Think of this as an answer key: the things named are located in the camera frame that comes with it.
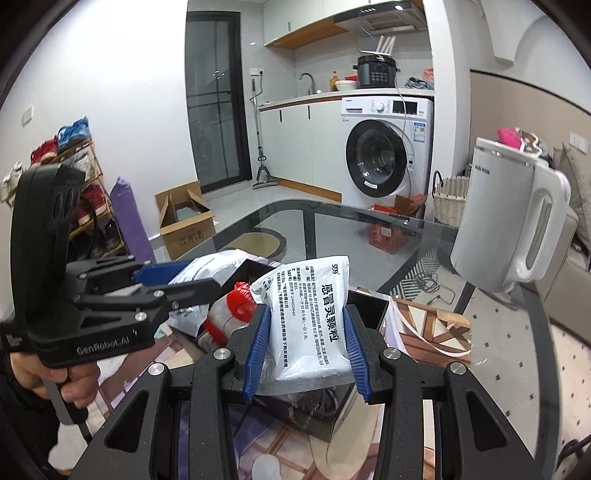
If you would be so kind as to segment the left hand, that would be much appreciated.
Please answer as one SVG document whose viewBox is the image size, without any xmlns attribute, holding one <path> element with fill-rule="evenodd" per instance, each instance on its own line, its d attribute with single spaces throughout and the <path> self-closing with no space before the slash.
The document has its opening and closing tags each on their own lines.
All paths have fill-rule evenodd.
<svg viewBox="0 0 591 480">
<path fill-rule="evenodd" d="M 50 369 L 35 354 L 11 353 L 10 365 L 14 377 L 22 387 L 46 400 L 49 399 L 49 393 L 44 380 L 61 384 L 60 394 L 63 400 L 78 409 L 91 404 L 98 392 L 100 369 L 96 363 L 67 369 Z"/>
</svg>

